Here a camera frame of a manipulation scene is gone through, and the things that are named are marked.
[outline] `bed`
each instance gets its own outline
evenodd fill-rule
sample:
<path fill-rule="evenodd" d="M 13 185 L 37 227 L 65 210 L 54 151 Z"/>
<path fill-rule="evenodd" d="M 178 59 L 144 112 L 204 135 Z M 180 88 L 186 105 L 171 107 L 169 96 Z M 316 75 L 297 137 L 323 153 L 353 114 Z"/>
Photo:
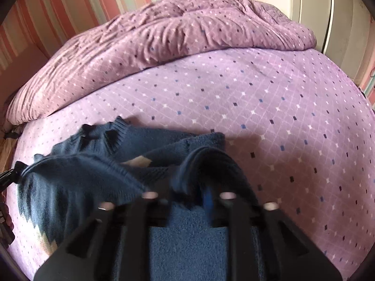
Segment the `bed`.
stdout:
<path fill-rule="evenodd" d="M 375 116 L 315 43 L 253 0 L 164 0 L 116 17 L 71 39 L 17 94 L 7 118 L 28 124 L 14 162 L 31 164 L 82 124 L 118 115 L 135 126 L 223 132 L 259 200 L 279 203 L 349 278 L 375 242 Z M 32 279 L 57 245 L 19 215 L 14 184 L 7 203 L 9 253 Z"/>

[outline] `mattress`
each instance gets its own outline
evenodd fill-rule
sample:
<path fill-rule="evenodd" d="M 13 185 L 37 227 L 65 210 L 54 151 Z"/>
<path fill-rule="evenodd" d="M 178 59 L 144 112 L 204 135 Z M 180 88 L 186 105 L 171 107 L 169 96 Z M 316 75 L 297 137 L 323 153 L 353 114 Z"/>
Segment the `mattress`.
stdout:
<path fill-rule="evenodd" d="M 135 126 L 223 132 L 260 202 L 278 202 L 344 278 L 374 244 L 375 116 L 319 52 L 231 48 L 147 69 L 28 123 L 14 161 L 31 164 L 82 124 L 118 115 Z M 42 250 L 38 229 L 19 215 L 15 184 L 7 203 L 9 252 L 32 279 L 54 248 Z"/>

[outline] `striped wallpaper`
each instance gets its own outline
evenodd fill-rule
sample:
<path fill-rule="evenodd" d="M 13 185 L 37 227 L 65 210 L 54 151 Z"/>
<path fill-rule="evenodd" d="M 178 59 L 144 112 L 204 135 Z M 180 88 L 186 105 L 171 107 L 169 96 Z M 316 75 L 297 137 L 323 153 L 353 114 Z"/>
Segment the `striped wallpaper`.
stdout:
<path fill-rule="evenodd" d="M 72 36 L 157 0 L 17 0 L 0 26 L 0 74 L 29 44 L 51 57 Z"/>

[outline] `hand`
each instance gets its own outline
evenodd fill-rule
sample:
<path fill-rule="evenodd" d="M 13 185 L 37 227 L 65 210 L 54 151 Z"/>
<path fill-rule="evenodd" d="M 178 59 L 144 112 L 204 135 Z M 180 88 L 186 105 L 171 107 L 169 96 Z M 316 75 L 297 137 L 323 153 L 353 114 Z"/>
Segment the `hand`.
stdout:
<path fill-rule="evenodd" d="M 3 195 L 3 194 L 1 194 L 1 196 L 0 196 L 0 203 L 5 203 L 5 195 Z M 5 212 L 3 212 L 4 219 L 7 223 L 7 225 L 10 227 L 10 229 L 13 230 L 14 224 L 12 222 L 11 216 L 9 215 L 9 208 L 8 208 L 7 204 L 4 204 L 4 208 L 5 208 Z"/>

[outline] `blue sweater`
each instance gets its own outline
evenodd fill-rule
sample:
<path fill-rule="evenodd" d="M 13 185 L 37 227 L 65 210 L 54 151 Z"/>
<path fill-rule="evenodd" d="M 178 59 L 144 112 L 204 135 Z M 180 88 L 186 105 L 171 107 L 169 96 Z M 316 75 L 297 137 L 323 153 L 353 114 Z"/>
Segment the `blue sweater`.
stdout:
<path fill-rule="evenodd" d="M 227 230 L 210 228 L 201 207 L 199 182 L 213 180 L 257 200 L 238 165 L 224 152 L 221 133 L 196 136 L 165 129 L 137 128 L 120 117 L 99 126 L 83 125 L 47 156 L 35 155 L 22 173 L 18 206 L 50 242 L 59 245 L 101 202 L 124 204 L 147 191 L 178 166 L 173 190 L 186 196 L 174 204 L 166 228 L 152 227 L 152 280 L 225 280 Z M 136 157 L 147 166 L 123 164 Z M 257 231 L 254 245 L 260 255 Z M 264 269 L 260 256 L 259 275 Z"/>

